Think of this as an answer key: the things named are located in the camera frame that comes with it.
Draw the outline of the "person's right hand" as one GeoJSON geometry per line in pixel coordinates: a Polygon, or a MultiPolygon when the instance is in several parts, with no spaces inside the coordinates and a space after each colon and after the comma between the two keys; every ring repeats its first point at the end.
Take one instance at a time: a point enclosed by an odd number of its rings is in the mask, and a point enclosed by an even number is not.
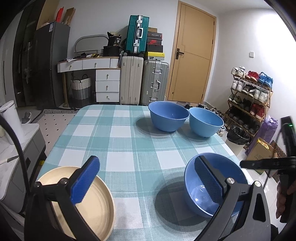
{"type": "MultiPolygon", "coordinates": [[[[287,195],[291,195],[296,191],[295,181],[288,188],[287,195]]],[[[286,196],[282,193],[281,182],[277,186],[277,202],[276,202],[276,218],[279,218],[285,211],[286,196]]]]}

